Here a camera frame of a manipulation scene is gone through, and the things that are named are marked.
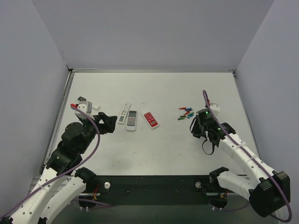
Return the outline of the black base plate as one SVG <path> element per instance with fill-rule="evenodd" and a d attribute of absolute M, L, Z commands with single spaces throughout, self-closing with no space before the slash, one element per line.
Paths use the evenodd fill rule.
<path fill-rule="evenodd" d="M 79 195 L 79 205 L 201 205 L 226 193 L 208 175 L 98 175 Z"/>

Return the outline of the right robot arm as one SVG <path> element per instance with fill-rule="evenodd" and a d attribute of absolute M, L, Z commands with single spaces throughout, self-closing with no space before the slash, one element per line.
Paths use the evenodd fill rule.
<path fill-rule="evenodd" d="M 226 167 L 218 168 L 209 174 L 215 189 L 228 189 L 242 196 L 261 217 L 273 216 L 285 206 L 289 212 L 286 222 L 292 219 L 290 178 L 285 172 L 277 172 L 264 163 L 241 140 L 235 129 L 228 123 L 215 120 L 209 108 L 197 111 L 190 131 L 194 137 L 211 142 L 212 148 L 227 153 L 247 176 L 238 176 Z"/>

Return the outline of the slim white remote control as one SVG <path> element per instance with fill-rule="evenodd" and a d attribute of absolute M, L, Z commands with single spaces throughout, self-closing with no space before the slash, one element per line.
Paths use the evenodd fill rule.
<path fill-rule="evenodd" d="M 121 124 L 123 125 L 125 123 L 125 119 L 128 115 L 128 112 L 130 110 L 130 106 L 131 106 L 131 103 L 130 102 L 126 102 L 124 105 L 123 105 L 123 108 L 121 110 L 121 113 L 119 115 L 119 118 L 118 118 L 118 121 L 117 123 L 118 124 Z"/>

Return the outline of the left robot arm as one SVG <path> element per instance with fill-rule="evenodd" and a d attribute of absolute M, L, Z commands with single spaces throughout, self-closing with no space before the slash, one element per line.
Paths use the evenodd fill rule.
<path fill-rule="evenodd" d="M 100 136 L 113 133 L 117 116 L 107 116 L 99 112 L 88 116 L 84 112 L 77 114 L 78 122 L 70 123 L 61 136 L 56 150 L 53 151 L 33 190 L 22 199 L 16 208 L 1 216 L 2 224 L 50 224 L 53 218 L 79 193 L 94 190 L 95 173 L 80 168 L 91 156 L 82 158 L 91 142 Z M 58 187 L 79 168 L 83 177 L 73 177 L 61 190 Z"/>

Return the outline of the red white remote control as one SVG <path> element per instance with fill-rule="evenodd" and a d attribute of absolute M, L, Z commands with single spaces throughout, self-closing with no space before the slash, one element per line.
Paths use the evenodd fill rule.
<path fill-rule="evenodd" d="M 160 126 L 158 121 L 150 111 L 142 111 L 141 114 L 142 117 L 145 119 L 146 123 L 149 125 L 150 129 L 153 130 Z"/>

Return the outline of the grey white remote control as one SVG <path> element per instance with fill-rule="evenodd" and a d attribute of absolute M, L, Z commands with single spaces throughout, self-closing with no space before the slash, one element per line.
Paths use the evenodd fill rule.
<path fill-rule="evenodd" d="M 126 131 L 134 132 L 136 130 L 136 124 L 137 124 L 137 111 L 129 111 Z"/>

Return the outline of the white remote black tip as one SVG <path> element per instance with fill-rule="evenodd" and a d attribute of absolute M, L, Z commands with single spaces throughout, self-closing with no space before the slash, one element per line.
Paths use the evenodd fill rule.
<path fill-rule="evenodd" d="M 86 105 L 86 108 L 87 108 L 86 110 L 89 112 L 91 112 L 92 110 L 95 110 L 98 112 L 100 110 L 99 105 L 92 103 L 91 101 L 87 100 L 86 98 L 84 98 L 82 96 L 78 97 L 78 103 Z"/>

